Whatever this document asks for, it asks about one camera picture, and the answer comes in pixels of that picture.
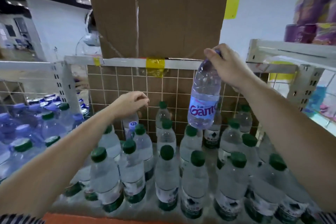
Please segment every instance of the person's forearm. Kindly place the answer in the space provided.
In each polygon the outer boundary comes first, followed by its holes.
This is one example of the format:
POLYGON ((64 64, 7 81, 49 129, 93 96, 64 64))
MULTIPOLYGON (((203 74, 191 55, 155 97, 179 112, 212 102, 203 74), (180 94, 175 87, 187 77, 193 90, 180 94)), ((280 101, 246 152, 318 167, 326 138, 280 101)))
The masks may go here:
POLYGON ((107 107, 47 148, 0 186, 0 216, 29 214, 42 217, 113 121, 107 107))
POLYGON ((335 212, 336 138, 258 78, 241 91, 297 180, 324 211, 335 212))

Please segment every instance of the hand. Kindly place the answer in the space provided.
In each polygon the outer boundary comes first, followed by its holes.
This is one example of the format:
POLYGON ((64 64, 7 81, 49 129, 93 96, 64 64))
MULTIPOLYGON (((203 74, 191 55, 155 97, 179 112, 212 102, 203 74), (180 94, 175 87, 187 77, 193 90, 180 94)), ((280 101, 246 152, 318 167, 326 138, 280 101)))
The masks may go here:
POLYGON ((117 98, 112 104, 105 108, 112 114, 112 119, 122 119, 134 114, 143 106, 148 106, 149 99, 141 91, 128 92, 117 98))
POLYGON ((251 81, 258 79, 247 64, 239 58, 238 53, 226 44, 220 44, 213 49, 207 48, 204 54, 211 61, 221 79, 239 91, 251 81), (220 50, 223 59, 214 50, 220 50))

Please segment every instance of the cardboard box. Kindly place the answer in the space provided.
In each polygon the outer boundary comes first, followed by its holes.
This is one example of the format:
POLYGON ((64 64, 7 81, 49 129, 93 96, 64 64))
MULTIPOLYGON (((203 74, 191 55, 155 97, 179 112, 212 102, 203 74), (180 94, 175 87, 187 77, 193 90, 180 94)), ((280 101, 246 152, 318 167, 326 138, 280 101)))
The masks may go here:
POLYGON ((104 58, 204 59, 226 0, 91 0, 104 58))

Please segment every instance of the green bottle cap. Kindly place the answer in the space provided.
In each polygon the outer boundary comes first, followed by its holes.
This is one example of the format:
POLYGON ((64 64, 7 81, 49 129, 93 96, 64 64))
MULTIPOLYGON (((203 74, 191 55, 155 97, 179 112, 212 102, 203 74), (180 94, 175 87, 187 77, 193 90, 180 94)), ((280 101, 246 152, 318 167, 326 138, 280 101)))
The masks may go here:
POLYGON ((238 151, 232 152, 230 159, 232 165, 237 168, 244 168, 247 162, 245 154, 238 151))
POLYGON ((167 118, 162 119, 163 129, 171 129, 172 127, 173 127, 173 122, 170 119, 167 119, 167 118))
POLYGON ((146 133, 146 129, 142 124, 138 124, 135 127, 135 134, 138 136, 143 135, 144 133, 146 133))
POLYGON ((271 167, 273 167, 275 170, 278 171, 284 171, 287 168, 286 163, 284 160, 281 158, 279 154, 272 153, 269 156, 269 162, 268 162, 271 167))
POLYGON ((187 125, 185 133, 187 134, 187 136, 194 137, 197 135, 197 128, 187 125))
POLYGON ((126 140, 123 144, 123 151, 126 154, 132 154, 137 149, 137 145, 133 140, 126 140))
POLYGON ((58 108, 61 110, 61 111, 65 111, 65 110, 68 110, 70 108, 69 104, 68 103, 61 103, 58 108))
POLYGON ((191 153, 191 163, 196 167, 201 167, 205 163, 203 151, 195 150, 191 153))
POLYGON ((243 134, 241 138, 243 139, 243 143, 248 147, 254 147, 257 145, 258 139, 251 134, 243 134))
POLYGON ((91 152, 91 159, 95 163, 102 162, 107 157, 107 152, 104 147, 97 147, 91 152))
POLYGON ((19 138, 11 143, 14 146, 14 150, 17 152, 25 152, 33 147, 33 143, 29 138, 19 138))
POLYGON ((166 109, 167 108, 167 103, 165 101, 160 101, 159 102, 159 107, 160 107, 160 109, 166 109))
POLYGON ((166 144, 161 147, 160 155, 163 160, 171 160, 174 157, 174 149, 166 144))
POLYGON ((49 146, 53 145, 54 143, 56 143, 59 139, 61 139, 60 136, 48 137, 46 140, 44 140, 45 146, 49 147, 49 146))
POLYGON ((251 111, 251 108, 250 108, 249 105, 241 105, 241 110, 243 112, 249 112, 249 111, 251 111))
POLYGON ((228 124, 231 128, 234 128, 234 129, 239 129, 240 128, 240 124, 238 123, 238 121, 236 119, 229 120, 228 124))
POLYGON ((105 132, 104 132, 104 135, 109 134, 111 132, 112 132, 112 125, 108 125, 105 132))
POLYGON ((53 117, 54 117, 54 113, 49 112, 49 113, 42 115, 42 120, 51 120, 53 117))

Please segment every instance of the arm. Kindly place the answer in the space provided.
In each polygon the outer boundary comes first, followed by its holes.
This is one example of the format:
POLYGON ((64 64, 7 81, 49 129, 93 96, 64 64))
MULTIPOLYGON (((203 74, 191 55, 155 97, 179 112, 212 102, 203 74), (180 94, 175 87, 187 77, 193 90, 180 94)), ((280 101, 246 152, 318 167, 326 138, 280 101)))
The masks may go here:
POLYGON ((0 186, 0 216, 16 213, 41 218, 82 167, 106 127, 148 102, 142 92, 124 94, 26 163, 0 186))
POLYGON ((336 212, 336 138, 256 77, 236 52, 220 44, 224 60, 205 49, 220 77, 241 92, 271 142, 307 192, 336 212))

